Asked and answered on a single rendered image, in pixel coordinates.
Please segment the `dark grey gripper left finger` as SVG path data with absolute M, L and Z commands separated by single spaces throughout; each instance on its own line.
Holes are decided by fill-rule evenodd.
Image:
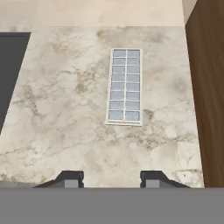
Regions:
M 62 171 L 56 179 L 36 185 L 36 188 L 83 188 L 83 179 L 84 171 Z

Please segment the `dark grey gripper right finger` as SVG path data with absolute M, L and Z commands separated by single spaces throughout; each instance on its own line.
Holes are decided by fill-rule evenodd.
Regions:
M 187 188 L 177 181 L 168 179 L 162 171 L 140 171 L 141 188 Z

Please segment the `white ice cube tray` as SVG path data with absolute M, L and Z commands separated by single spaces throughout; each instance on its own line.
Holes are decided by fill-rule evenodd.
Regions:
M 110 54 L 106 124 L 143 125 L 143 51 L 113 48 Z

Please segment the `brown wooden cabinet side panel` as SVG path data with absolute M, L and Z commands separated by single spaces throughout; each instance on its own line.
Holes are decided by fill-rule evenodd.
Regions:
M 224 187 L 224 0 L 198 0 L 185 25 L 206 187 Z

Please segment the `dark grey hob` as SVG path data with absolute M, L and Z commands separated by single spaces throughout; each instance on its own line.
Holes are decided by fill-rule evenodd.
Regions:
M 30 36 L 29 32 L 0 32 L 0 134 Z

